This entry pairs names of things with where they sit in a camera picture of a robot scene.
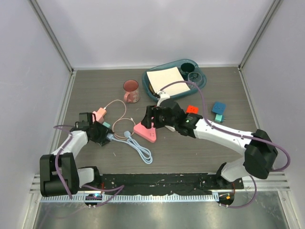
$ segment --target mug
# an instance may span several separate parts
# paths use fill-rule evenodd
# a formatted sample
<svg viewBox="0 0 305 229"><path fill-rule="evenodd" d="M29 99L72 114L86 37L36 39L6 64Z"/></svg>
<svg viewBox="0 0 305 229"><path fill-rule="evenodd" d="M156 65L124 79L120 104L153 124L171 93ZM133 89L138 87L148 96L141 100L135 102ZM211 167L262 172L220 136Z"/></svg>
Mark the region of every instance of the mug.
<svg viewBox="0 0 305 229"><path fill-rule="evenodd" d="M125 91L124 100L127 103L136 103L140 99L139 84L135 80L127 80L123 84Z"/></svg>

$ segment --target light blue cable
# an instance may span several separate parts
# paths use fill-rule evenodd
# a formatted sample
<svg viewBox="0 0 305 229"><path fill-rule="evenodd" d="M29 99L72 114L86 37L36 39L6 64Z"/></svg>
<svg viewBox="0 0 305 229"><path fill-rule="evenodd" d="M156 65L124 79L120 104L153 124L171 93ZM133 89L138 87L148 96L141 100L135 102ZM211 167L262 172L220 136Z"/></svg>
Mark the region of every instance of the light blue cable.
<svg viewBox="0 0 305 229"><path fill-rule="evenodd" d="M140 157L141 157L141 159L143 160L144 163L149 165L153 162L153 160L152 160L153 157L152 157L151 151L149 149L145 148L145 147L140 146L140 144L131 137L131 134L130 134L129 131L125 131L124 136L127 138L126 141L116 139L113 136L113 134L108 134L107 138L111 141L114 140L114 141L117 141L117 142L126 143L129 146L131 146L132 148L134 148L139 153L139 155L140 155Z"/></svg>

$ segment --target charging cable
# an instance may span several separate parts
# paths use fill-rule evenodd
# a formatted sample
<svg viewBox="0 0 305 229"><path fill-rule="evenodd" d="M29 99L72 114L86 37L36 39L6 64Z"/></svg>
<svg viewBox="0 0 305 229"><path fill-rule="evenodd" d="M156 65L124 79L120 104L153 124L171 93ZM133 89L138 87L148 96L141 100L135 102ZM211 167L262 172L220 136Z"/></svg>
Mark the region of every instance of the charging cable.
<svg viewBox="0 0 305 229"><path fill-rule="evenodd" d="M124 111L124 114L121 116L121 118L119 118L118 120L116 120L116 121L113 123L113 125L112 125L112 130L113 130L113 132L115 132L115 131L114 131L114 126L115 126L115 124L116 124L117 122L121 121L121 120L129 120L129 121L132 121L132 122L133 122L133 125L135 126L135 122L134 122L134 120L133 120L132 118L124 118L124 116L125 116L125 114L126 114L126 111L127 111L127 107L126 107L126 104L125 104L122 100L119 100L119 99L113 100L113 101L111 101L110 103L108 103L108 104L104 107L104 113L103 113L102 116L104 116L104 115L107 113L107 112L106 112L107 106L109 106L110 104L112 104L113 102L116 102L116 101L123 103L123 105L124 105L124 107L125 107L125 111ZM119 135L117 135L116 133L114 134L114 137L117 138L117 139L119 139L119 140L127 140L126 137L119 136Z"/></svg>
<svg viewBox="0 0 305 229"><path fill-rule="evenodd" d="M127 145L131 146L132 148L134 148L140 155L140 158L142 159L142 161L146 164L151 164L153 162L153 157L152 157L152 153L149 149L143 147L143 146L140 146L140 144L134 140L131 136L131 133L129 131L125 131L124 132L124 136L125 138L127 139L126 141L122 141L122 140L119 140L119 139L116 139L114 137L113 134L108 134L107 135L107 138L112 141L117 141L117 142L123 142L123 143L126 143Z"/></svg>

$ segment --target wire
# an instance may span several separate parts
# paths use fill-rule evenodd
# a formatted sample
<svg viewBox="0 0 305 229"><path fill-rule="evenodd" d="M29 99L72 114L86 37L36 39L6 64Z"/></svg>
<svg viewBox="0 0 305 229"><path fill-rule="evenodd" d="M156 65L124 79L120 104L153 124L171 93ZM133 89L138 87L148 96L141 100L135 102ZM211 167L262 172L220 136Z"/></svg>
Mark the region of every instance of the wire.
<svg viewBox="0 0 305 229"><path fill-rule="evenodd" d="M207 119L207 109L206 109L206 103L205 103L205 100L204 100L204 96L203 96L203 93L202 91L200 90L200 88L197 86L197 84L195 83L192 83L192 82L189 82L189 81L176 81L176 82L173 82L173 83L170 83L166 86L164 86L163 88L160 89L160 91L164 90L165 88L171 86L171 85L174 85L176 83L187 83L187 84L191 84L193 85L199 92L200 94L200 97L201 97L201 100L202 100L202 107L203 107L203 118L205 120L205 122L211 127L211 128L214 128L216 130L219 130L223 133L226 133L226 134L229 134L229 135L233 135L233 136L236 136L236 137L240 137L240 138L247 138L247 139L251 139L251 140L254 140L254 141L258 141L258 142L263 142L263 143L266 143L268 145L271 145L271 146L274 146L278 149L280 149L287 157L287 163L282 167L282 168L278 168L278 169L274 169L273 172L277 172L277 171L283 171L284 169L288 168L289 165L290 165L290 156L289 156L289 153L281 146L279 146L278 144L275 144L273 142L270 142L270 141L267 141L267 140L264 140L264 139L260 139L260 138L257 138L257 137L252 137L252 136L244 136L244 135L240 135L240 134L236 134L234 132L231 132L231 131L228 131L228 130L224 130L222 128L219 128L217 126L213 126L212 123L210 123L210 121ZM229 206L229 208L243 208L243 207L247 207L248 205L250 205L256 198L256 195L257 195L257 187L256 187L256 183L253 179L252 176L250 176L253 183L254 183L254 195L253 195L253 198L250 200L249 203L245 204L245 205L242 205L242 206Z"/></svg>
<svg viewBox="0 0 305 229"><path fill-rule="evenodd" d="M235 195L236 190L235 190L235 185L234 185L234 183L232 183L232 186L233 186L233 195Z"/></svg>
<svg viewBox="0 0 305 229"><path fill-rule="evenodd" d="M153 162L153 157L152 157L152 153L149 149L141 146L136 140L134 140L132 137L131 137L131 134L129 131L125 131L124 132L124 136L127 138L126 141L122 141L122 140L118 140L118 139L115 139L115 138L111 138L110 137L110 140L114 140L114 141L117 141L117 142L123 142L129 146L131 146L132 148L134 148L140 155L140 158L142 159L142 161L148 165L150 165L152 162Z"/></svg>
<svg viewBox="0 0 305 229"><path fill-rule="evenodd" d="M93 187L93 186L90 186L90 185L83 185L82 187L87 187L87 188L90 188L92 190L101 191L101 192L113 192L113 191L119 190L121 188L124 188L124 185L113 188L113 189L99 189L99 188L96 188L96 187Z"/></svg>
<svg viewBox="0 0 305 229"><path fill-rule="evenodd" d="M249 176L249 177L252 179L253 184L254 184L254 195L253 195L252 199L251 199L248 203L246 203L246 204L244 204L244 205L241 205L241 206L227 206L227 205L225 205L225 204L221 204L221 206L226 207L226 208L239 209L239 208L247 207L247 206L249 206L250 204L252 204L252 202L255 200L255 198L256 198L256 196L257 196L257 186L256 186L256 182L255 182L254 178L253 178L252 176Z"/></svg>
<svg viewBox="0 0 305 229"><path fill-rule="evenodd" d="M68 185L66 184L66 181L65 179L63 178L62 174L61 174L61 171L59 169L59 165L58 165L58 159L59 159L59 155L61 154L61 152L64 150L64 148L69 144L69 142L73 139L73 135L70 131L68 130L65 130L63 128L60 128L58 126L54 126L55 129L58 129L58 130L61 130L61 131L64 131L66 133L68 133L70 135L69 139L67 140L67 142L59 149L58 153L56 154L56 157L55 157L55 169L56 169L56 172L57 172L57 175L58 177L60 178L61 182L62 182L62 185L64 186L68 196L70 199L72 199L72 193L68 187ZM91 188L91 189L94 189L96 190L94 187L91 187L91 186L87 186L87 185L84 185L83 187L88 187L88 188ZM115 188L115 189L110 189L110 190L103 190L104 192L111 192L111 191L116 191L120 188L123 188L124 186L120 186L118 188Z"/></svg>
<svg viewBox="0 0 305 229"><path fill-rule="evenodd" d="M125 111L124 111L124 114L121 116L121 118L119 118L118 120L116 120L116 121L112 124L112 130L113 130L113 132L115 132L115 131L114 131L114 126L115 126L115 124L116 124L117 122L121 121L121 120L130 120L130 121L133 122L133 126L135 126L135 122L134 122L134 120L133 120L132 118L124 118L124 116L125 116L125 114L126 114L126 111L127 111L127 107L126 107L126 104L125 104L122 100L119 100L119 99L113 100L113 101L111 101L110 103L108 103L108 104L104 107L104 109L106 110L107 106L109 106L110 104L112 104L113 102L116 102L116 101L119 101L119 102L123 103L123 105L124 105L124 107L125 107ZM119 135L117 135L116 133L114 133L114 136L115 136L117 139L119 139L119 140L126 140L126 139L127 139L126 137L119 136Z"/></svg>
<svg viewBox="0 0 305 229"><path fill-rule="evenodd" d="M59 155L61 154L61 152L63 151L63 149L70 143L70 141L72 140L73 138L73 135L71 134L70 131L68 130L65 130L65 129L62 129L60 127L57 127L55 126L54 127L55 129L58 129L58 130L61 130L61 131L64 131L66 133L68 133L70 135L69 139L66 141L66 143L59 149L59 151L57 152L56 154L56 157L55 157L55 169L56 169L56 172L57 172L57 175L59 177L59 179L61 180L62 182L62 185L64 186L68 196L70 197L70 199L72 199L72 193L70 192L70 189L68 187L68 185L66 184L66 181L65 179L63 178L62 174L61 174L61 171L59 170L59 166L58 166L58 159L59 159Z"/></svg>
<svg viewBox="0 0 305 229"><path fill-rule="evenodd" d="M94 187L89 186L89 185L86 185L86 186L89 187L89 188L91 188L91 189L95 189L95 190L97 189L98 191L105 191L105 190L103 190L103 189L94 188ZM115 194L113 194L108 200L106 200L106 201L104 201L104 202L102 202L102 203L100 203L100 204L95 205L95 207L103 206L103 205L107 204L109 201L113 200L113 198L116 197L116 196L123 190L123 188L124 188L124 185L122 185L122 186L120 186L120 187L118 187L118 188L115 188L116 190L118 190ZM44 217L43 217L43 219L42 219L42 221L41 221L41 223L40 223L40 225L39 225L38 228L39 228L39 229L42 228L42 226L43 226L43 224L44 224L44 221L46 220L46 218L47 218L48 215L50 215L51 217L53 217L53 218L55 218L55 219L67 219L67 218L69 218L69 217L75 215L76 213L78 213L79 211L81 211L81 210L83 210L83 209L85 209L85 208L87 208L87 207L86 207L86 206L81 207L81 208L77 209L76 211L74 211L73 213L71 213L71 214L69 214L69 215L67 215L67 216L61 216L61 217L53 216L53 215L50 213L51 209L48 209L47 212L45 213L45 215L44 215Z"/></svg>
<svg viewBox="0 0 305 229"><path fill-rule="evenodd" d="M288 168L288 166L290 165L290 156L289 156L289 153L281 146L279 146L278 144L275 144L273 142L270 142L270 141L267 141L267 140L264 140L264 139L260 139L258 137L252 137L252 136L244 136L244 135L240 135L240 134L236 134L234 132L231 132L231 131L228 131L228 130L224 130L220 127L217 127L217 126L214 126L212 125L212 123L207 119L207 115L206 115L206 105L205 105L205 100L204 100L204 96L203 96L203 93L202 91L200 90L200 88L195 84L195 83L192 83L192 82L189 82L189 81L176 81L176 82L173 82L173 83L170 83L168 85L166 85L165 87L161 88L160 91L164 90L165 88L171 86L171 85L174 85L176 83L187 83L187 84L191 84L193 85L199 92L200 96L201 96L201 100L202 100L202 106L203 106L203 118L205 120L205 122L211 127L211 128L214 128L216 130L219 130L223 133L226 133L226 134L229 134L229 135L233 135L233 136L236 136L236 137L240 137L240 138L247 138L247 139L251 139L251 140L254 140L254 141L258 141L258 142L263 142L263 143L266 143L268 145L271 145L271 146L274 146L278 149L280 149L287 157L287 163L282 167L282 168L278 168L278 169L274 169L273 172L277 172L277 171L283 171L284 169Z"/></svg>

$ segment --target pink usb plug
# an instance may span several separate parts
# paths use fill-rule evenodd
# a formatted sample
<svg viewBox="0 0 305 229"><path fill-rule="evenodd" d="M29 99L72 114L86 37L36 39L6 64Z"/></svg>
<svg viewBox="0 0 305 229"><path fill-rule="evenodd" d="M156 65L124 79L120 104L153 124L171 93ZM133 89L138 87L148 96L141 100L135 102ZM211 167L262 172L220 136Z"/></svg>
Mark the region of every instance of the pink usb plug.
<svg viewBox="0 0 305 229"><path fill-rule="evenodd" d="M93 111L93 114L95 114L96 116L96 121L98 121L99 123L104 122L103 117L105 116L106 113L107 111L104 108L100 108L98 111Z"/></svg>
<svg viewBox="0 0 305 229"><path fill-rule="evenodd" d="M152 127L150 129L146 129L145 126L143 126L141 123L139 123L133 127L133 131L137 135L145 138L146 140L148 140L152 143L154 143L157 140L156 128Z"/></svg>

